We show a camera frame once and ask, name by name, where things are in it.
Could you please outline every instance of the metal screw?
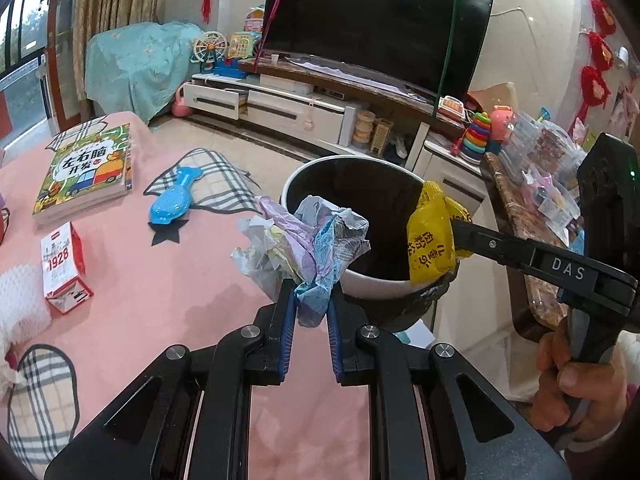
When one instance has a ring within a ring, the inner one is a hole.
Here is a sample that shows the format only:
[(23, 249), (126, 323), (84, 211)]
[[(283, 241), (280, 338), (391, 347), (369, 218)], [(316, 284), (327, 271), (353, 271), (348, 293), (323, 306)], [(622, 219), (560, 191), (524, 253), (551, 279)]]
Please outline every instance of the metal screw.
[(377, 326), (365, 325), (360, 329), (360, 333), (367, 339), (375, 339), (380, 335), (380, 330)]
[(453, 346), (447, 343), (438, 343), (436, 345), (436, 354), (440, 357), (444, 357), (445, 359), (449, 357), (453, 357), (456, 351), (453, 349)]
[(165, 355), (171, 359), (171, 361), (175, 361), (176, 359), (182, 359), (186, 353), (187, 351), (184, 349), (184, 346), (173, 345), (166, 349)]
[(240, 329), (240, 333), (242, 334), (242, 337), (245, 337), (247, 339), (258, 337), (260, 335), (260, 327), (255, 325), (243, 326)]

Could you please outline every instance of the red and white box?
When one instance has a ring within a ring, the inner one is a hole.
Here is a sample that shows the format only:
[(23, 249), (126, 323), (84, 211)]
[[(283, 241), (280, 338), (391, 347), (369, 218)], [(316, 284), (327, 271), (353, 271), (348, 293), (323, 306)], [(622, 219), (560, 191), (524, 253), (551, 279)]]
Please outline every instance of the red and white box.
[(40, 241), (44, 298), (63, 314), (94, 292), (84, 282), (82, 242), (67, 222)]

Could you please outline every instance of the pink string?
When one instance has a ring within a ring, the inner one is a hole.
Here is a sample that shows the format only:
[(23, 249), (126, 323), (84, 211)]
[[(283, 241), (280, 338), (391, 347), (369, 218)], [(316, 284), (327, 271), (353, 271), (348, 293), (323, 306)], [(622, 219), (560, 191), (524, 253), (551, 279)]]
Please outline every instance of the pink string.
[(271, 22), (276, 17), (276, 12), (278, 11), (278, 7), (280, 6), (281, 0), (276, 0), (273, 3), (273, 9), (271, 9), (271, 13), (269, 18), (267, 19), (267, 25), (264, 27), (264, 33), (262, 34), (262, 41), (260, 42), (260, 47), (258, 48), (258, 55), (255, 57), (254, 61), (254, 73), (258, 73), (258, 62), (262, 57), (262, 50), (264, 49), (264, 44), (267, 42), (267, 34), (269, 33), (269, 28), (271, 27)]

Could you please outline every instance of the white drawer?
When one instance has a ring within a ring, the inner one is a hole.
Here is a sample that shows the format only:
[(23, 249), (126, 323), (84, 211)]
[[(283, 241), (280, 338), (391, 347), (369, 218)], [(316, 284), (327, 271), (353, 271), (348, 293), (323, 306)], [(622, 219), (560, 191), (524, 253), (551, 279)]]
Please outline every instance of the white drawer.
[(184, 85), (184, 103), (187, 106), (229, 119), (237, 119), (244, 111), (242, 110), (243, 99), (246, 99), (246, 92), (241, 90), (223, 90), (190, 83)]
[(424, 173), (418, 176), (439, 182), (445, 195), (466, 207), (471, 216), (486, 197), (486, 187), (480, 177), (437, 154), (433, 154)]
[(344, 113), (305, 102), (249, 90), (248, 120), (298, 138), (322, 139), (337, 144)]

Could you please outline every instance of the crumpled paper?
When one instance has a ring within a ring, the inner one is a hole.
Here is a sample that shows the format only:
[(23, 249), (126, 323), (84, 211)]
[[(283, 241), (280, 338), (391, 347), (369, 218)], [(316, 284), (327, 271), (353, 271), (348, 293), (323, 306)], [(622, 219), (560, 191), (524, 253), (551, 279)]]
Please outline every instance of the crumpled paper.
[(353, 260), (370, 249), (365, 240), (369, 222), (318, 196), (305, 198), (295, 215), (268, 196), (257, 201), (265, 218), (238, 222), (250, 246), (235, 248), (231, 257), (271, 301), (278, 299), (284, 279), (295, 280), (298, 322), (318, 326), (334, 284)]
[(340, 208), (319, 196), (306, 197), (294, 216), (316, 229), (316, 279), (301, 283), (295, 291), (300, 300), (298, 322), (315, 327), (326, 313), (335, 283), (353, 260), (370, 250), (369, 241), (365, 240), (369, 221), (350, 208)]
[(51, 324), (51, 312), (42, 294), (42, 268), (13, 267), (0, 274), (0, 397), (12, 384), (24, 384), (4, 356), (12, 344), (23, 343)]

